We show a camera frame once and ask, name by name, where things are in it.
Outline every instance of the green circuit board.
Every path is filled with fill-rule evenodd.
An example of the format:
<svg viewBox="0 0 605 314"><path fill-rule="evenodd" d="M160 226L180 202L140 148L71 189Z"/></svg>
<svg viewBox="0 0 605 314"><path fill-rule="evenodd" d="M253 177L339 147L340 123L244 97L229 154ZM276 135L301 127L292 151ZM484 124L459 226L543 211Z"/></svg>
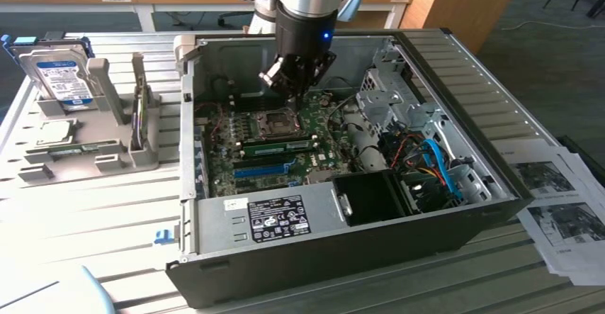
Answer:
<svg viewBox="0 0 605 314"><path fill-rule="evenodd" d="M305 185L324 181L331 174L349 172L348 163L340 157L340 147L332 141L327 128L327 117L336 107L336 102L328 100L329 96L316 92L305 96L301 110L295 114L297 136L284 140L297 140L313 136L315 147L308 152L277 153L263 155L256 158L280 158L289 165L287 174L269 174L263 176L235 177L235 164L249 162L249 156L244 157L243 145L264 145L265 142L280 142L280 139L269 138L259 126L259 117L267 116L267 112L236 113L228 105L221 105L223 117L215 106L211 108L205 124L207 139L207 167L209 172L209 195L232 196L253 191L279 189L289 186ZM336 138L347 147L347 136L335 131Z"/></svg>

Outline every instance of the blue hard drive label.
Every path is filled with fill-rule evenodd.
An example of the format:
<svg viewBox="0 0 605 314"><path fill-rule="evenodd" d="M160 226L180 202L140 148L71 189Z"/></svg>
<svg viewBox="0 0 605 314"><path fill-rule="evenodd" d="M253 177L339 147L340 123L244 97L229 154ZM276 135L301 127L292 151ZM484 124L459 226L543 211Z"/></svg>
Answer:
<svg viewBox="0 0 605 314"><path fill-rule="evenodd" d="M67 106L82 106L94 101L87 82L78 76L80 68L75 61L36 63L44 86L55 99Z"/></svg>
<svg viewBox="0 0 605 314"><path fill-rule="evenodd" d="M248 215L257 243L311 233L301 195L249 202Z"/></svg>

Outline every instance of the blue pcie slot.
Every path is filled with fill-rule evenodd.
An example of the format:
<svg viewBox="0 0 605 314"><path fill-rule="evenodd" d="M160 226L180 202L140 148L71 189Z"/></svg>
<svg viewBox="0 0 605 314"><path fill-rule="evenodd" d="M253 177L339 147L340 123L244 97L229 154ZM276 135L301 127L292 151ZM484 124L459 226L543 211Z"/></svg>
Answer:
<svg viewBox="0 0 605 314"><path fill-rule="evenodd" d="M257 176L269 176L273 174L288 174L291 166L296 163L296 159L292 162L279 165L268 165L267 167L251 167L248 169L237 169L233 172L235 178L247 178Z"/></svg>

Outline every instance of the robotic arm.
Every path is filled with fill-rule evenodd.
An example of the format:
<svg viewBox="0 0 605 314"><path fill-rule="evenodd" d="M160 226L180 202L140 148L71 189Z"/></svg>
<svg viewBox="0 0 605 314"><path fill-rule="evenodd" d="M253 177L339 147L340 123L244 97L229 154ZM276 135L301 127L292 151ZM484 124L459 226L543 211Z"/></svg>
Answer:
<svg viewBox="0 0 605 314"><path fill-rule="evenodd" d="M269 33L275 23L277 40L273 65L259 76L295 108L299 108L303 95L319 83L336 59L329 49L341 1L255 0L255 19L261 19L268 27L252 24L252 32L268 30ZM359 5L360 0L347 2L348 19Z"/></svg>

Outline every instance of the gray case frame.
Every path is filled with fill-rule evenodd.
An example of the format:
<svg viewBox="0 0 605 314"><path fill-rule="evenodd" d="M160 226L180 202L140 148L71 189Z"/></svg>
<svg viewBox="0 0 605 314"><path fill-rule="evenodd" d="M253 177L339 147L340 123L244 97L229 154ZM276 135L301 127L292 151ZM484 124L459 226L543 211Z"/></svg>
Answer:
<svg viewBox="0 0 605 314"><path fill-rule="evenodd" d="M379 50L385 40L397 48L405 64L459 129L468 149L511 197L356 227L331 224L329 219L337 219L341 212L337 201L331 199L331 182L207 198L207 177L203 173L197 179L196 172L197 167L205 171L205 158L203 155L193 158L193 96L211 93L207 82L213 74L224 73L240 81L255 82L251 83L251 95L272 93L260 82L256 85L256 75L272 61L275 39L264 35L199 37L199 46L185 54L181 62L183 213L177 235L181 258L167 264L168 277L191 307L205 308L455 250L491 225L511 219L532 201L529 190L403 32L337 33L332 49L339 57L328 74L361 81L372 63L369 51ZM263 243L233 244L241 223L228 222L241 216L245 218L247 211L243 209L228 214L223 211L223 201L240 197L260 201L299 194L305 200L309 222L316 213L312 233Z"/></svg>

